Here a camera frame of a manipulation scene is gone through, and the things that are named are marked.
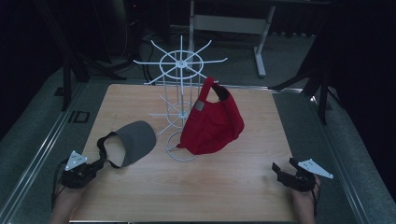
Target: table top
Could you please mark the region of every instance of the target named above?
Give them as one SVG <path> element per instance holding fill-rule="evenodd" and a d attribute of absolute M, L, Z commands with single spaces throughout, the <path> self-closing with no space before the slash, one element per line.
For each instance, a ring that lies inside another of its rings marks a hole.
<path fill-rule="evenodd" d="M 168 137 L 179 131 L 171 127 L 157 135 L 156 147 L 140 161 L 119 170 L 107 163 L 72 221 L 295 221 L 290 192 L 271 169 L 275 162 L 287 170 L 291 157 L 271 92 L 229 91 L 245 122 L 238 139 L 217 153 L 175 161 L 166 151 Z M 166 92 L 169 102 L 177 102 L 176 87 Z M 137 120 L 161 132 L 169 125 L 160 115 L 166 113 L 164 93 L 164 86 L 109 86 L 83 155 L 98 160 L 96 141 Z M 190 98 L 190 91 L 184 93 Z M 215 93 L 208 99 L 216 101 Z M 110 160 L 121 161 L 117 137 L 108 139 L 106 148 Z"/>

